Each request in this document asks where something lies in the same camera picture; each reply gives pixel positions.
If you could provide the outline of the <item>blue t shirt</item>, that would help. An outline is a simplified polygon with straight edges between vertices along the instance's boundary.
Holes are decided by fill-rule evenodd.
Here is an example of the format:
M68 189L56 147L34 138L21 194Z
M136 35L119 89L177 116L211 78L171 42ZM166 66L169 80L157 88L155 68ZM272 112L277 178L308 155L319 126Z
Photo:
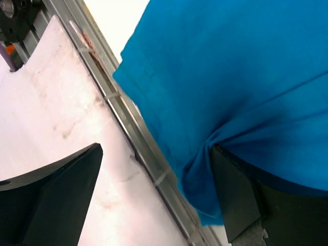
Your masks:
M327 190L327 1L150 1L113 77L204 226L210 150Z

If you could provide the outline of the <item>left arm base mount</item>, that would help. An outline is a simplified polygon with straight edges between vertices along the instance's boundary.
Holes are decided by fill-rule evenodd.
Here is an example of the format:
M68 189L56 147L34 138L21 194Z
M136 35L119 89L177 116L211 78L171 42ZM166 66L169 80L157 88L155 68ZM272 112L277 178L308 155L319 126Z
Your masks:
M9 71L28 61L50 18L42 1L1 1L1 57Z

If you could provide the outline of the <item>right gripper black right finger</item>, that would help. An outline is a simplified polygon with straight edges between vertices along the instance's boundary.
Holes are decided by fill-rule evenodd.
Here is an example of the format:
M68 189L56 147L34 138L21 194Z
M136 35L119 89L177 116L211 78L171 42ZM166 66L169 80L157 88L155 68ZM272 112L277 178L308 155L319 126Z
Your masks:
M211 169L232 245L327 245L327 192L255 167L214 145Z

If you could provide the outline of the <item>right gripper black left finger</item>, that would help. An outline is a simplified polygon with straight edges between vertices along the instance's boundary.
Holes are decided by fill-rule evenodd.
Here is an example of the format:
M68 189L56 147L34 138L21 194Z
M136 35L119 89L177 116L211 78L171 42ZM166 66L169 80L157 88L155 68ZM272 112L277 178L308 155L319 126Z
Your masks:
M103 150L94 143L1 181L1 245L77 245Z

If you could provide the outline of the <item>aluminium table edge rail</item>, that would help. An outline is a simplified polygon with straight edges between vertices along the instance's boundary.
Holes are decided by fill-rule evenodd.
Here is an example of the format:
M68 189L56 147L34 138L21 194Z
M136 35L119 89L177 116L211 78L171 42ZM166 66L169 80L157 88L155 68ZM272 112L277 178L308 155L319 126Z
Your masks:
M138 108L112 78L118 61L87 5L83 1L44 1L44 5L64 25L134 148L137 160L144 166L188 244L221 245L211 227L201 227L196 211L178 191L177 179L147 130Z

